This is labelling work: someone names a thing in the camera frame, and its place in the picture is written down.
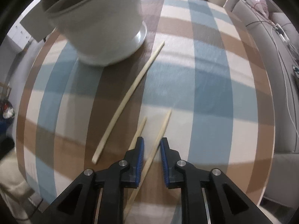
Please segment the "pink white plastic bag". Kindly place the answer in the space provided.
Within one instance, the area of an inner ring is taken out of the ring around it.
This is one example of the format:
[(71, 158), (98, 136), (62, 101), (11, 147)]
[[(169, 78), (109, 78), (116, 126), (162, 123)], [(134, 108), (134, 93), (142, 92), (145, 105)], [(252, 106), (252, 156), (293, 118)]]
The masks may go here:
[(266, 0), (246, 0), (246, 2), (253, 7), (254, 10), (260, 12), (265, 18), (269, 17), (269, 10)]

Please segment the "plaid checkered tablecloth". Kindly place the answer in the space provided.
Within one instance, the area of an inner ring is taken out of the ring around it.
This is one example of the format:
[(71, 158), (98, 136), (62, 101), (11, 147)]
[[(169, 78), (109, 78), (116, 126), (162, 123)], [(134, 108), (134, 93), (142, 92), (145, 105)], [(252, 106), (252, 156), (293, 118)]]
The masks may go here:
[(146, 116), (149, 157), (164, 136), (182, 159), (222, 170), (255, 204), (269, 178), (274, 112), (256, 44), (232, 13), (203, 0), (141, 0), (147, 37), (105, 68), (79, 62), (54, 31), (22, 94), (17, 160), (27, 183), (52, 202), (84, 169), (120, 160)]

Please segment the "white utensil holder cup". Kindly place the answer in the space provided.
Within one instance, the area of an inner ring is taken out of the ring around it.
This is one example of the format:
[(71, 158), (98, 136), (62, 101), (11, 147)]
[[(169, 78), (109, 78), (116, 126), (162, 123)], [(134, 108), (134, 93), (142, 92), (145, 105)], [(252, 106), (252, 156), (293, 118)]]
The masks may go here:
[(147, 35), (141, 0), (41, 0), (41, 6), (88, 65), (105, 67), (130, 57)]

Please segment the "grey sofa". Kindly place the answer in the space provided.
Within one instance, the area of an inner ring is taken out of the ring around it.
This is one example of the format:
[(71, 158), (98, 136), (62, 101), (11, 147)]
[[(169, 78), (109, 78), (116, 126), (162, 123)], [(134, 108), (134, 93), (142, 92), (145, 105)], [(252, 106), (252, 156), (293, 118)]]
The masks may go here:
[(273, 164), (264, 197), (293, 209), (298, 208), (298, 87), (291, 53), (274, 24), (245, 0), (225, 5), (252, 35), (269, 77), (275, 111)]

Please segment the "white power strip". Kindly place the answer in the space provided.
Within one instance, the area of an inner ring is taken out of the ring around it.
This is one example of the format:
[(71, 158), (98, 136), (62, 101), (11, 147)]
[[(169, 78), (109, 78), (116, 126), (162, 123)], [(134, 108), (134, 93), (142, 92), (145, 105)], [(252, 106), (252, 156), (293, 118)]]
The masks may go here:
[(275, 30), (276, 32), (279, 34), (280, 38), (285, 42), (285, 43), (289, 43), (290, 40), (287, 36), (287, 34), (285, 33), (285, 31), (283, 30), (283, 28), (281, 27), (280, 24), (276, 23), (275, 24)]

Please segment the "short-seen wooden chopstick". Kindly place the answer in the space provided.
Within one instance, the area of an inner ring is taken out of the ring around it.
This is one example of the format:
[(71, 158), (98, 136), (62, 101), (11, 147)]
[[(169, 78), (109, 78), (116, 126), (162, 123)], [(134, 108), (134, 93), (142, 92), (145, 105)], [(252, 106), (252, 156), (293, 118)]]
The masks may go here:
[(141, 123), (139, 124), (139, 126), (138, 126), (138, 128), (137, 128), (137, 131), (136, 131), (136, 133), (135, 133), (134, 136), (133, 136), (133, 139), (132, 139), (132, 141), (131, 141), (131, 144), (130, 144), (128, 150), (132, 150), (132, 149), (135, 148), (135, 146), (136, 146), (136, 142), (137, 142), (137, 138), (140, 137), (140, 135), (141, 135), (141, 133), (142, 133), (142, 131), (143, 131), (143, 128), (144, 128), (144, 126), (145, 126), (146, 121), (147, 121), (147, 117), (145, 116), (145, 117), (142, 119)]

